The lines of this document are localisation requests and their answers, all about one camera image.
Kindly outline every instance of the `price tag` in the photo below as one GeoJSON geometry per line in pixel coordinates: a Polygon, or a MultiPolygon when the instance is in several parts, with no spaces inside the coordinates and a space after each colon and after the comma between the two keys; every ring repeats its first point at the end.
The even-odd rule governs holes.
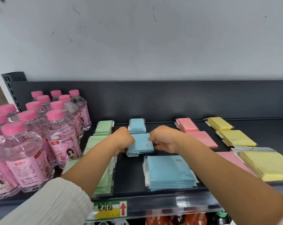
{"type": "Polygon", "coordinates": [[[94,203],[95,219],[127,216],[127,201],[102,201],[94,203]]]}

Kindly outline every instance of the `wall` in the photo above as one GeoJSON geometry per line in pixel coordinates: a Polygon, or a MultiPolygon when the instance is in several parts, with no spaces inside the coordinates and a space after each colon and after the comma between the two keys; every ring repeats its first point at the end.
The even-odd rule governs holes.
{"type": "MultiPolygon", "coordinates": [[[[12,71],[28,80],[283,79],[283,0],[6,0],[0,74],[12,71]]],[[[0,85],[8,95],[1,76],[0,85]]]]}

